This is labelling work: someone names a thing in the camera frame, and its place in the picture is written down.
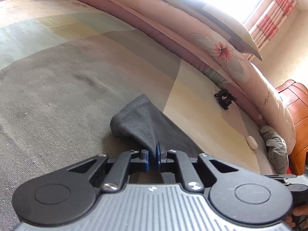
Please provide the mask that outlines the person right hand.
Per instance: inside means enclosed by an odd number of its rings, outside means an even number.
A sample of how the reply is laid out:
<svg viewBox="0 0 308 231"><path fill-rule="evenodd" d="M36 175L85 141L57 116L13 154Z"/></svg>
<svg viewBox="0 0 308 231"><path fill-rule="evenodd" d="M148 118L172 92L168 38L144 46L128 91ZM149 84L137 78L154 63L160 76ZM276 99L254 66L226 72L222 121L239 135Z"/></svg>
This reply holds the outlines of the person right hand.
<svg viewBox="0 0 308 231"><path fill-rule="evenodd" d="M294 228L296 226L295 222L293 221L293 216L307 216L308 215L308 205L301 205L293 209L293 212L291 215L288 215L286 217L285 223L290 227Z"/></svg>

